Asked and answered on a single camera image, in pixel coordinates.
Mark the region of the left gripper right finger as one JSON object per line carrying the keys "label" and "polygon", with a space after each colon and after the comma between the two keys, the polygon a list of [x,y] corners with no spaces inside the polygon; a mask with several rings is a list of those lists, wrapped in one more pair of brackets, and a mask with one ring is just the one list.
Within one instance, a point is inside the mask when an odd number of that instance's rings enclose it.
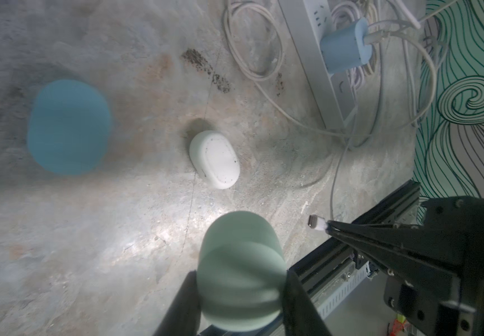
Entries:
{"label": "left gripper right finger", "polygon": [[282,295],[282,320],[285,334],[331,336],[307,292],[292,271],[287,271]]}

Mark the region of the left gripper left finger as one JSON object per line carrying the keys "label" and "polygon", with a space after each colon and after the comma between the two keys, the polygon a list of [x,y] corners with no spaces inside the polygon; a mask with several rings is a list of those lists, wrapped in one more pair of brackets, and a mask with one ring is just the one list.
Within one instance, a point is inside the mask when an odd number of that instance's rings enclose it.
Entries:
{"label": "left gripper left finger", "polygon": [[200,323],[201,307],[197,289],[197,272],[191,271],[185,277],[166,315],[153,335],[196,336]]}

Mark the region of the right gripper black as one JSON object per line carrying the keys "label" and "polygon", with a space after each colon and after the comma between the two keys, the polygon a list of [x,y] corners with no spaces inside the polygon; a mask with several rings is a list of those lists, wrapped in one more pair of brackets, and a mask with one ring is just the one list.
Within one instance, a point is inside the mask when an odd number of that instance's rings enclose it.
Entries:
{"label": "right gripper black", "polygon": [[424,203],[421,227],[329,221],[326,233],[390,272],[384,301],[426,335],[484,335],[484,199]]}

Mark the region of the green earbud case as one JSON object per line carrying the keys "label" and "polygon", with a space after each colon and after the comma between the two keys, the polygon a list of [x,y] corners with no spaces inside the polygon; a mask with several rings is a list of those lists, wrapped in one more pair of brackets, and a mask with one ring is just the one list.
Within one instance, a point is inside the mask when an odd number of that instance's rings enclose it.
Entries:
{"label": "green earbud case", "polygon": [[282,312],[287,263],[271,224],[249,211],[216,219],[204,235],[197,267],[201,311],[213,326],[250,332]]}

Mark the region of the light blue usb charger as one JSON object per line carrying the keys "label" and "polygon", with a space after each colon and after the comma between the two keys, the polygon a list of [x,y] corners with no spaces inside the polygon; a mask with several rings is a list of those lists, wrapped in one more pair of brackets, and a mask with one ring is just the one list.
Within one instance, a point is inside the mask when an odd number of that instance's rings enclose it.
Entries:
{"label": "light blue usb charger", "polygon": [[368,26],[366,18],[360,18],[322,38],[320,51],[329,74],[338,74],[369,62],[373,48],[364,42]]}

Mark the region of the white earbud case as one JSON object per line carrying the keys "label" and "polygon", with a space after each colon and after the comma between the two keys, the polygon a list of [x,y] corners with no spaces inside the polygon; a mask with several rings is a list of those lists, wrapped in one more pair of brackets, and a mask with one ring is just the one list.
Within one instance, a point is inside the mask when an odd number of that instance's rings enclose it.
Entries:
{"label": "white earbud case", "polygon": [[240,176],[240,160],[231,142],[222,133],[207,130],[190,143],[190,160],[198,175],[210,186],[224,190]]}

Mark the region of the white power strip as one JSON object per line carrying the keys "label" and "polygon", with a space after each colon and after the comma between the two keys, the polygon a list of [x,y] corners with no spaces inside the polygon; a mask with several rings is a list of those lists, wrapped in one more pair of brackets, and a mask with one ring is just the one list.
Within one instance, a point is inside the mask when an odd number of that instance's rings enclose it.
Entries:
{"label": "white power strip", "polygon": [[346,71],[330,74],[320,41],[331,32],[331,9],[323,0],[280,0],[282,13],[312,89],[326,130],[341,130],[355,115],[357,103]]}

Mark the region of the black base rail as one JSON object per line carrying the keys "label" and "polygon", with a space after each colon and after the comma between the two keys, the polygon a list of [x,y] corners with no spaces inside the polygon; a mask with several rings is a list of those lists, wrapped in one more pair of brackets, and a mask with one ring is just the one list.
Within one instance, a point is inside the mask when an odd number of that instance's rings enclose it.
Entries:
{"label": "black base rail", "polygon": [[[375,207],[354,220],[355,224],[395,224],[418,204],[420,184],[407,181]],[[371,273],[368,258],[330,238],[290,268],[315,304],[320,316],[328,317]]]}

